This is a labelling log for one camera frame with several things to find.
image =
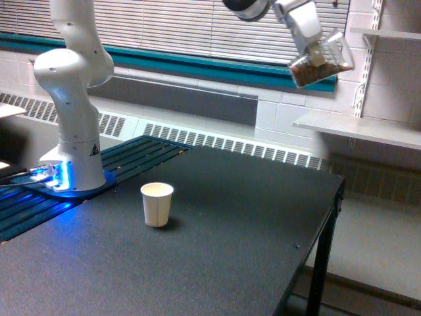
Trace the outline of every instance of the white shelf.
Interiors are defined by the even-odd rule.
[[[360,140],[421,149],[421,130],[407,124],[313,111],[298,118],[293,125]]]
[[[26,111],[21,107],[15,107],[14,105],[0,102],[0,119],[3,117],[11,117],[13,115],[23,114],[25,112]]]
[[[351,28],[351,33],[376,35],[384,38],[402,38],[407,40],[421,40],[421,33],[397,32],[389,30],[371,30],[369,28]]]

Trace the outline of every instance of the venetian blind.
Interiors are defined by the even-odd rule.
[[[350,0],[316,0],[324,36],[344,32]],[[95,0],[104,44],[262,63],[297,56],[291,34],[274,13],[239,20],[222,0]],[[48,0],[0,0],[0,32],[61,38]]]

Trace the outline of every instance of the white paper cup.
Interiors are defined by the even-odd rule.
[[[171,185],[160,182],[148,183],[140,188],[146,225],[162,227],[168,223],[173,191]]]

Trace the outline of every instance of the transparent container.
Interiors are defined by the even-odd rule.
[[[354,69],[354,60],[343,34],[333,30],[311,53],[300,55],[288,64],[295,84],[302,88],[317,81]]]

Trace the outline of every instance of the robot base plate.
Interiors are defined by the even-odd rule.
[[[105,184],[103,186],[100,186],[99,188],[96,188],[94,190],[88,190],[88,191],[71,191],[71,192],[55,192],[47,187],[45,187],[41,183],[36,184],[29,184],[24,186],[25,188],[38,192],[40,194],[43,194],[45,196],[59,198],[59,199],[78,199],[78,200],[84,200],[84,199],[91,199],[95,196],[98,196],[99,194],[103,193],[104,191],[107,191],[108,189],[112,188],[116,184],[116,176],[109,172],[104,171],[105,175]],[[23,182],[29,182],[32,179],[30,176],[21,176],[18,178],[15,178],[12,180],[12,183],[18,184]]]

